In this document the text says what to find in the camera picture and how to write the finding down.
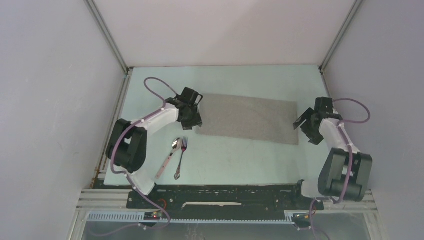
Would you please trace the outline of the grey cloth napkin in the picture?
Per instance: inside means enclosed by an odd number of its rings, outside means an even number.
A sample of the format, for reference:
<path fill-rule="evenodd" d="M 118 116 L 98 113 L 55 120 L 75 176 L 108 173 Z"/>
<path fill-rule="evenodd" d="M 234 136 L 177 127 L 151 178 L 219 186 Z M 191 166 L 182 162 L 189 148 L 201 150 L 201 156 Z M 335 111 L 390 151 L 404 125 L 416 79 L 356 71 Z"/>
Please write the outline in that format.
<path fill-rule="evenodd" d="M 199 135 L 298 145 L 293 123 L 297 103 L 223 94 L 205 94 L 199 105 Z"/>

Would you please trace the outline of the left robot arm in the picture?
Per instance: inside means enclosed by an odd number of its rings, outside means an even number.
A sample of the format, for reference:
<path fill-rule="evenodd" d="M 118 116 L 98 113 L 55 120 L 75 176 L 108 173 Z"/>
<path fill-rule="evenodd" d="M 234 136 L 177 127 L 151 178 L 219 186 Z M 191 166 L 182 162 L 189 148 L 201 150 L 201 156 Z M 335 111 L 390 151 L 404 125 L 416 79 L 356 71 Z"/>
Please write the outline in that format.
<path fill-rule="evenodd" d="M 185 87 L 181 94 L 164 99 L 162 106 L 147 116 L 115 122 L 106 149 L 110 170 L 126 177 L 132 188 L 140 193 L 138 201 L 145 208 L 153 208 L 158 202 L 158 194 L 152 191 L 156 183 L 143 168 L 148 137 L 176 122 L 184 131 L 202 126 L 199 103 L 203 98 L 202 94 Z"/>

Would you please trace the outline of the iridescent fork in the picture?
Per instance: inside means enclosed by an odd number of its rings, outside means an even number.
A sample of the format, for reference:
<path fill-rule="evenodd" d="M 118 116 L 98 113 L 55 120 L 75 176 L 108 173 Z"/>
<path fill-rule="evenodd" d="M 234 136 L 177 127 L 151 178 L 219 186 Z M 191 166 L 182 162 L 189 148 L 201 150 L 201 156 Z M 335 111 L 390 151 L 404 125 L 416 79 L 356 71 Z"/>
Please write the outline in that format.
<path fill-rule="evenodd" d="M 181 156 L 180 160 L 176 169 L 176 172 L 174 174 L 174 179 L 178 180 L 181 177 L 181 167 L 182 167 L 182 161 L 185 151 L 188 149 L 188 137 L 184 136 L 182 138 L 182 144 L 181 144 Z"/>

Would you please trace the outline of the right aluminium frame post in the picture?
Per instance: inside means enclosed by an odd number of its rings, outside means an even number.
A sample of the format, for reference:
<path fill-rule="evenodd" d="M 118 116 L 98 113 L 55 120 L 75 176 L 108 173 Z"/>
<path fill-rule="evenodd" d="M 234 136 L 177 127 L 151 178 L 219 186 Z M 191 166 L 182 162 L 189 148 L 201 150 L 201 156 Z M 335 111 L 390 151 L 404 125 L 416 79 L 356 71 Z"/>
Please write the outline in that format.
<path fill-rule="evenodd" d="M 355 17 L 357 16 L 358 12 L 360 11 L 364 0 L 355 0 L 353 5 L 351 6 L 349 12 L 347 13 L 346 18 L 344 19 L 335 39 L 333 40 L 329 50 L 327 51 L 323 61 L 321 62 L 319 66 L 319 70 L 321 74 L 324 74 L 326 71 L 331 59 L 333 58 L 336 50 L 338 49 L 340 43 L 342 42 L 344 36 L 348 32 L 352 22 L 354 21 Z"/>

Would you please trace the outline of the aluminium frame post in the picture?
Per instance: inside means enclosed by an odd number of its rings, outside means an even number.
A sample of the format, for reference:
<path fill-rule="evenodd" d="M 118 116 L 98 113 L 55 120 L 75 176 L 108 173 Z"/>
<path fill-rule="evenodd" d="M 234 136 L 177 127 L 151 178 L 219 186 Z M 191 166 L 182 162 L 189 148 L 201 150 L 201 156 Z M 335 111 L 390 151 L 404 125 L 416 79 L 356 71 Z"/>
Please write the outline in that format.
<path fill-rule="evenodd" d="M 122 69 L 125 75 L 129 72 L 129 67 L 126 64 L 119 47 L 114 40 L 111 31 L 109 30 L 107 23 L 105 22 L 100 9 L 98 8 L 96 2 L 94 0 L 84 0 L 88 10 L 90 11 L 95 23 L 97 24 L 100 32 L 102 33 L 106 43 L 108 44 L 110 50 L 112 51 L 115 59 L 117 60 L 120 68 Z"/>
<path fill-rule="evenodd" d="M 340 43 L 342 42 L 344 36 L 348 32 L 352 22 L 354 21 L 355 17 L 357 16 L 358 12 L 360 11 L 364 0 L 355 0 L 353 5 L 351 6 L 349 12 L 347 13 L 346 18 L 344 19 L 335 39 L 333 40 L 329 50 L 327 51 L 323 61 L 321 62 L 319 66 L 319 70 L 321 74 L 324 74 L 326 71 L 331 59 L 333 58 L 336 50 L 338 49 Z"/>

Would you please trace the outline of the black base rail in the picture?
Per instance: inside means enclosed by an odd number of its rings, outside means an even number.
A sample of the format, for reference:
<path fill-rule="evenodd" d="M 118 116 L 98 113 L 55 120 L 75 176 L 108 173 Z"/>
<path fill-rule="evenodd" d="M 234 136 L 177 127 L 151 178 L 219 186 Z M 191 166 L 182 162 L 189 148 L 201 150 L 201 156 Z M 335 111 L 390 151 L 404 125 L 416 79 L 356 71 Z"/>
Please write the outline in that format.
<path fill-rule="evenodd" d="M 172 218 L 195 217 L 242 220 L 277 220 L 287 212 L 324 210 L 321 202 L 301 195 L 299 184 L 274 185 L 158 185 L 143 198 L 135 190 L 128 194 L 126 207 L 153 210 L 154 204 Z"/>

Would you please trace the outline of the left aluminium frame post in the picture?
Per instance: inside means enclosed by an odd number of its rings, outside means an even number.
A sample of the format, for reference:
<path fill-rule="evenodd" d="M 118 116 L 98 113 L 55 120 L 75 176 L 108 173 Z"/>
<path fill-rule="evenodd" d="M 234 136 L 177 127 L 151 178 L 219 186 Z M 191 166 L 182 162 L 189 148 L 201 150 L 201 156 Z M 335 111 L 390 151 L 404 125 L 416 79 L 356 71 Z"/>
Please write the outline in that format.
<path fill-rule="evenodd" d="M 102 33 L 106 43 L 108 44 L 110 50 L 112 51 L 115 59 L 117 60 L 120 68 L 122 69 L 125 75 L 129 72 L 129 67 L 126 64 L 119 47 L 114 40 L 111 31 L 109 30 L 107 23 L 105 22 L 100 9 L 98 8 L 96 2 L 94 0 L 84 0 L 88 10 L 90 11 L 95 23 L 97 24 L 100 32 Z"/>

